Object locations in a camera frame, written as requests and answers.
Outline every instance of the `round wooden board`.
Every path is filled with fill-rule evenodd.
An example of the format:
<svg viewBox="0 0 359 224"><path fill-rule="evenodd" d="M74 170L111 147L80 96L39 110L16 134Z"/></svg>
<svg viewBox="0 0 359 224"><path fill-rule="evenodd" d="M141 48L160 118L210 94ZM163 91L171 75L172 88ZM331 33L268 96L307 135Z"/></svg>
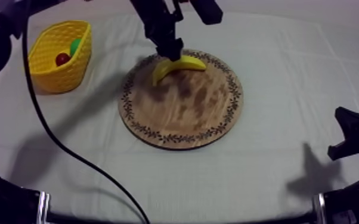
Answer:
<svg viewBox="0 0 359 224"><path fill-rule="evenodd" d="M206 71L177 70L155 87L151 73L163 60L151 55L139 62L123 83L119 112L138 138L167 150L189 150L225 135L238 119L243 92L234 72L218 58L194 50Z"/></svg>

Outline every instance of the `woven plastic basket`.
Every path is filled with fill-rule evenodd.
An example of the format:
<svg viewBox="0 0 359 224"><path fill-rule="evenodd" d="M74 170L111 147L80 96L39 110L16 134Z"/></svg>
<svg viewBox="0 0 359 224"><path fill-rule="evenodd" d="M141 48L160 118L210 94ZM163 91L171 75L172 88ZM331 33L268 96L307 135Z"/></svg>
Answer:
<svg viewBox="0 0 359 224"><path fill-rule="evenodd" d="M70 48L75 39L81 42L69 62L56 66L56 56ZM57 23L44 30L29 54L32 79L41 89L63 93L81 84L92 52L91 25L73 20Z"/></svg>

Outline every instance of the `white tablecloth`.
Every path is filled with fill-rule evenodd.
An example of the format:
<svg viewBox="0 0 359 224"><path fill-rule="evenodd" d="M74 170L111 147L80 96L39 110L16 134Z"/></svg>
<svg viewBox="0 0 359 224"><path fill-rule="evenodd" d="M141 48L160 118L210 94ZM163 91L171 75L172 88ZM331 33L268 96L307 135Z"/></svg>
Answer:
<svg viewBox="0 0 359 224"><path fill-rule="evenodd" d="M80 87L38 95L56 135L120 181L152 222L256 220L303 213L319 192L359 180L359 156L331 162L343 140L334 110L359 112L359 32L263 15L226 13L205 26L195 13L177 25L185 47L213 54L238 75L242 115L222 139L194 151L148 146L123 125L117 89L154 54L137 15L99 18ZM31 30L30 42L45 27ZM59 150L38 121L21 54L0 81L0 175L49 192L54 211L138 221L113 184Z"/></svg>

